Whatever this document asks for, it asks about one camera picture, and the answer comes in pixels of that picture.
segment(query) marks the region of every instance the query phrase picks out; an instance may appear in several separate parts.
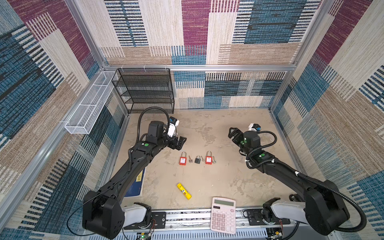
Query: yellow glue stick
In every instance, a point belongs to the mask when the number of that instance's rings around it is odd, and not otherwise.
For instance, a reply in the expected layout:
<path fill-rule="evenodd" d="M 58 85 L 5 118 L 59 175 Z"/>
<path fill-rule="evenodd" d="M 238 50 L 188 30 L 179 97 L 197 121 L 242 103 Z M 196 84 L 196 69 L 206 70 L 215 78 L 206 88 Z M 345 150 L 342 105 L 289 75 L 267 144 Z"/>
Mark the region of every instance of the yellow glue stick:
<path fill-rule="evenodd" d="M 187 192 L 187 190 L 179 183 L 177 187 L 180 189 L 180 191 L 184 194 L 184 196 L 189 200 L 192 196 Z"/>

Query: pink calculator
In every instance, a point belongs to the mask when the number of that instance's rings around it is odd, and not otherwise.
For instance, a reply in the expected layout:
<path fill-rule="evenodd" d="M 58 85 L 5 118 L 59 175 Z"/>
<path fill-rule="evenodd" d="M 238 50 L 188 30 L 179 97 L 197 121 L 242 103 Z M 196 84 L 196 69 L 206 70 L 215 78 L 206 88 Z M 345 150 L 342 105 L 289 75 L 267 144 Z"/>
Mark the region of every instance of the pink calculator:
<path fill-rule="evenodd" d="M 223 197 L 212 199 L 211 230 L 216 232 L 236 233 L 236 201 Z"/>

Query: marbled surface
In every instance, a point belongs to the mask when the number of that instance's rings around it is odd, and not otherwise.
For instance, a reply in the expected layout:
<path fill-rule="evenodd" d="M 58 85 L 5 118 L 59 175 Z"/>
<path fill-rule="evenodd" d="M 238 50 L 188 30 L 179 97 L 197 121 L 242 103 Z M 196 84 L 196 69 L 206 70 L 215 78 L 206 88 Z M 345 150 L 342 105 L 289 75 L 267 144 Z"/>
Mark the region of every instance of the marbled surface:
<path fill-rule="evenodd" d="M 245 157 L 239 154 L 238 147 L 228 138 L 230 127 L 244 132 L 251 122 L 278 135 L 267 109 L 175 110 L 171 116 L 180 120 L 177 127 L 179 136 L 187 137 L 183 149 L 163 149 L 146 169 L 142 196 L 124 198 L 122 206 L 143 202 L 152 209 L 210 207 L 212 197 L 226 197 L 236 200 L 237 206 L 251 206 L 262 205 L 273 197 L 288 199 L 289 194 L 294 193 L 273 177 L 248 169 Z M 128 158 L 127 150 L 136 140 L 138 118 L 139 114 L 131 114 L 113 174 Z M 166 117 L 163 114 L 145 114 L 140 135 L 147 132 L 152 120 L 165 122 Z M 273 141 L 273 136 L 269 134 L 260 136 L 262 144 Z M 279 135 L 277 143 L 266 150 L 294 166 Z M 182 151 L 193 160 L 201 154 L 205 158 L 207 151 L 212 151 L 217 163 L 187 162 L 187 165 L 181 166 L 179 159 Z M 192 195 L 190 200 L 177 188 L 178 183 Z"/>

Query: black wire rack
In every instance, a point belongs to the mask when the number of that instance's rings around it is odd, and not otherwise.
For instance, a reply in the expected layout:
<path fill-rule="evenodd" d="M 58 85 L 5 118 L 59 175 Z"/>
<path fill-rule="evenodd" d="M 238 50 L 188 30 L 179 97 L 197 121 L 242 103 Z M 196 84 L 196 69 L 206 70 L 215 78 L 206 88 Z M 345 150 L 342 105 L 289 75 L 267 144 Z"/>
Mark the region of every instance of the black wire rack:
<path fill-rule="evenodd" d="M 119 68 L 115 74 L 118 80 L 112 83 L 129 113 L 141 113 L 152 106 L 174 112 L 175 98 L 168 68 Z M 160 111 L 153 109 L 149 113 Z"/>

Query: white wire basket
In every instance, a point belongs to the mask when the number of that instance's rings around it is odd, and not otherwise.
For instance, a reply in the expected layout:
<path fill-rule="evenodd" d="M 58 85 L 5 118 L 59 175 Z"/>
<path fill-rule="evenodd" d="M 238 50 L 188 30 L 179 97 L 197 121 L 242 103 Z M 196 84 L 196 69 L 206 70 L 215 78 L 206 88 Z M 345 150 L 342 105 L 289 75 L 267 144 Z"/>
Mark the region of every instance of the white wire basket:
<path fill-rule="evenodd" d="M 65 125 L 70 134 L 89 134 L 113 89 L 112 79 L 118 80 L 113 71 L 103 71 Z"/>

